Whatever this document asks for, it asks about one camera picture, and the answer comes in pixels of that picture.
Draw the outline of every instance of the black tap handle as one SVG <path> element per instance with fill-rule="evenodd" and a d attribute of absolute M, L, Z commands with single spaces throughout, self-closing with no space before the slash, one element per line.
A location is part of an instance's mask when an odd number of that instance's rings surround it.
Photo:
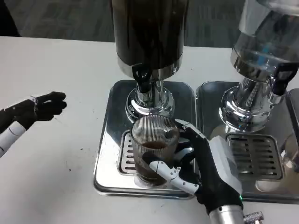
<path fill-rule="evenodd" d="M 299 63 L 281 63 L 276 68 L 272 79 L 272 92 L 283 96 L 288 83 L 295 77 Z"/>
<path fill-rule="evenodd" d="M 143 63 L 132 65 L 133 77 L 138 83 L 140 92 L 148 92 L 150 90 L 150 77 L 152 69 Z"/>

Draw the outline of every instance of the dark liquid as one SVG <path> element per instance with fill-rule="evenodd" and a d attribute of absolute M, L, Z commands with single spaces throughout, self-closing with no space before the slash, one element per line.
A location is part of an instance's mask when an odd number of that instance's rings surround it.
<path fill-rule="evenodd" d="M 149 141 L 142 144 L 146 148 L 152 148 L 152 149 L 160 149 L 165 148 L 166 145 L 163 142 L 159 141 Z"/>
<path fill-rule="evenodd" d="M 159 142 L 159 141 L 148 141 L 148 142 L 143 143 L 142 145 L 146 148 L 151 148 L 151 149 L 161 149 L 161 148 L 167 147 L 166 144 L 164 144 L 163 142 Z M 138 163 L 135 163 L 135 168 L 136 168 L 137 172 L 139 173 L 139 175 L 141 176 L 141 178 L 143 179 L 143 181 L 150 183 L 153 186 L 161 185 L 166 182 L 165 179 L 160 177 L 160 175 L 155 173 L 150 168 L 146 169 L 143 166 L 139 165 Z"/>
<path fill-rule="evenodd" d="M 160 69 L 183 53 L 188 0 L 112 0 L 117 54 Z"/>

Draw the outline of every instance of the stainless steel drip tray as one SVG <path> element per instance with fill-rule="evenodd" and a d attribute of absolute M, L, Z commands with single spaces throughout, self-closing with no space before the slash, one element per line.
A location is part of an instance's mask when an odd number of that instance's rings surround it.
<path fill-rule="evenodd" d="M 235 154 L 244 200 L 298 204 L 299 173 L 285 159 L 294 150 L 286 145 L 298 149 L 297 142 L 289 142 L 294 129 L 285 100 L 272 110 L 263 130 L 254 134 L 236 133 L 223 124 L 219 107 L 224 92 L 237 85 L 207 82 L 197 89 L 199 129 L 209 139 L 216 135 L 227 137 Z"/>
<path fill-rule="evenodd" d="M 195 124 L 195 97 L 192 89 L 181 82 L 165 82 L 164 86 L 172 93 L 175 100 L 174 117 Z M 100 194 L 110 196 L 191 198 L 191 195 L 169 184 L 147 187 L 139 181 L 127 131 L 132 123 L 125 112 L 127 96 L 135 87 L 135 81 L 122 80 L 117 82 L 110 91 L 95 165 L 95 188 Z"/>

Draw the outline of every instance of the chrome dispenser base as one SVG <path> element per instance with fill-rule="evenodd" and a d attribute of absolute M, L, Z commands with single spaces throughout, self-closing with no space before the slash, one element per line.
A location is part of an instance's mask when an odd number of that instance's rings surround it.
<path fill-rule="evenodd" d="M 181 82 L 165 82 L 164 86 L 172 93 L 176 103 L 174 117 L 195 124 L 195 97 L 192 89 Z M 134 164 L 130 164 L 132 160 L 123 160 L 123 156 L 131 156 L 126 153 L 131 153 L 128 151 L 128 129 L 132 123 L 126 115 L 125 107 L 127 96 L 135 87 L 136 81 L 122 80 L 110 91 L 95 165 L 94 186 L 102 195 L 190 198 L 189 194 L 167 184 L 146 186 L 139 181 Z"/>
<path fill-rule="evenodd" d="M 172 117 L 175 111 L 173 96 L 166 88 L 163 88 L 162 91 L 160 104 L 155 107 L 147 107 L 138 101 L 137 89 L 133 89 L 126 101 L 126 113 L 130 121 L 133 123 L 142 116 L 150 114 Z"/>
<path fill-rule="evenodd" d="M 242 132 L 257 132 L 264 128 L 275 104 L 268 100 L 267 83 L 244 78 L 223 94 L 219 115 L 230 128 Z"/>
<path fill-rule="evenodd" d="M 237 86 L 234 82 L 207 82 L 196 91 L 197 95 L 197 125 L 201 132 L 209 139 L 216 135 L 226 138 L 230 133 L 244 135 L 246 132 L 235 131 L 225 124 L 219 116 L 221 99 L 225 91 Z M 271 202 L 271 203 L 296 203 L 299 204 L 299 173 L 286 160 L 292 150 L 298 150 L 294 136 L 292 120 L 285 100 L 276 105 L 271 111 L 269 121 L 265 128 L 256 132 L 259 137 L 271 136 L 277 143 L 278 154 L 283 167 L 283 177 L 280 180 L 247 178 L 242 180 L 243 199 L 246 201 Z"/>

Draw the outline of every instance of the white table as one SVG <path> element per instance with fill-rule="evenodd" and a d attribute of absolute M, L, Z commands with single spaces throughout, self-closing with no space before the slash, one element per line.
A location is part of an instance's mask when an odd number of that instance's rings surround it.
<path fill-rule="evenodd" d="M 230 49 L 185 47 L 181 69 L 168 80 L 193 90 L 205 81 L 239 81 L 229 56 Z M 0 77 L 0 108 L 53 90 L 65 92 L 68 104 L 51 122 L 35 123 L 0 158 L 0 223 L 209 223 L 196 199 L 108 197 L 93 187 L 109 90 L 128 79 L 114 43 L 0 37 Z M 296 87 L 299 76 L 289 85 Z M 265 224 L 296 223 L 299 211 L 288 204 L 244 207 L 245 214 L 261 210 Z"/>

